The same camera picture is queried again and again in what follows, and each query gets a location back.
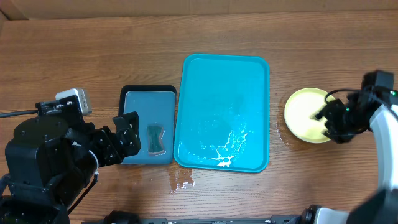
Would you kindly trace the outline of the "yellow plate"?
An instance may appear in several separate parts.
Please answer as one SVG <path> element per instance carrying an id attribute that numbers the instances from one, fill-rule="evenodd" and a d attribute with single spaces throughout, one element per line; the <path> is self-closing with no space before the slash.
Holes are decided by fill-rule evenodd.
<path id="1" fill-rule="evenodd" d="M 294 92 L 286 101 L 284 121 L 290 132 L 305 142 L 321 144 L 330 138 L 326 131 L 326 118 L 315 119 L 315 115 L 326 105 L 327 92 L 319 88 L 303 88 Z"/>

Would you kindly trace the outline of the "dark green sponge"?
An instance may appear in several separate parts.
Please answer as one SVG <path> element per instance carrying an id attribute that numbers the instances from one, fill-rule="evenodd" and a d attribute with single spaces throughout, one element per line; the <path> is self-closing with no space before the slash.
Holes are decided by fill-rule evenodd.
<path id="1" fill-rule="evenodd" d="M 165 147 L 162 142 L 164 131 L 164 127 L 158 124 L 148 125 L 147 138 L 149 154 L 160 155 L 165 152 Z"/>

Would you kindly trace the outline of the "teal serving tray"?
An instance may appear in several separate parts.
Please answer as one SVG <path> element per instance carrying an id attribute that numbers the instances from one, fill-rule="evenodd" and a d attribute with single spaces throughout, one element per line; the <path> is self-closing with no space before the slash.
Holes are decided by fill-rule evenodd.
<path id="1" fill-rule="evenodd" d="M 184 60 L 174 143 L 179 165 L 262 172 L 269 130 L 270 70 L 263 58 L 195 53 Z"/>

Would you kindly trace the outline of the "black water basin tray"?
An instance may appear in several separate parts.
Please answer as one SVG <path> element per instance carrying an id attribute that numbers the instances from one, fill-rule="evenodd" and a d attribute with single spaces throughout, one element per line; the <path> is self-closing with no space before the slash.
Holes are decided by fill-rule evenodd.
<path id="1" fill-rule="evenodd" d="M 126 85 L 122 87 L 119 114 L 137 112 L 141 149 L 135 156 L 126 157 L 124 165 L 166 165 L 174 154 L 175 106 L 177 91 L 172 85 Z M 147 127 L 158 124 L 165 131 L 162 138 L 165 152 L 151 155 L 148 151 Z"/>

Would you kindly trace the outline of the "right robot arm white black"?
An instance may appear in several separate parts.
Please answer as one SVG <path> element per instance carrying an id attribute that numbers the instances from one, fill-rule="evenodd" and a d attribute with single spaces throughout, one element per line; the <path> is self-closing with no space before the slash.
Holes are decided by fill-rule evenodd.
<path id="1" fill-rule="evenodd" d="M 397 97 L 394 91 L 349 96 L 348 104 L 329 101 L 315 116 L 325 117 L 324 135 L 346 143 L 365 130 L 373 133 L 378 159 L 376 193 L 351 212 L 315 207 L 302 223 L 397 223 Z"/>

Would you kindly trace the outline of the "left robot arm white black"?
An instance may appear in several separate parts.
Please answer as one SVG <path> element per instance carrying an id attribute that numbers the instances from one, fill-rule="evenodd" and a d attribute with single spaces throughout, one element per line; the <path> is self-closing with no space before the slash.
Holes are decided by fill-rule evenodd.
<path id="1" fill-rule="evenodd" d="M 38 116 L 14 130 L 5 148 L 9 172 L 1 188 L 1 223 L 69 223 L 69 214 L 97 183 L 99 168 L 120 164 L 141 148 L 136 112 L 114 117 L 116 132 L 81 116 Z"/>

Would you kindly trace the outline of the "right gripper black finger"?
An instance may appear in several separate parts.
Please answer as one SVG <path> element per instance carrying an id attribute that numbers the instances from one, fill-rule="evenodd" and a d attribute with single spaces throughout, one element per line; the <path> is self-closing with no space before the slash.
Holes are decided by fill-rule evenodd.
<path id="1" fill-rule="evenodd" d="M 314 119 L 319 121 L 322 118 L 326 118 L 328 121 L 331 121 L 335 117 L 335 112 L 335 103 L 329 102 L 314 115 Z"/>
<path id="2" fill-rule="evenodd" d="M 332 140 L 335 143 L 339 143 L 339 133 L 335 130 L 326 130 L 323 135 Z"/>

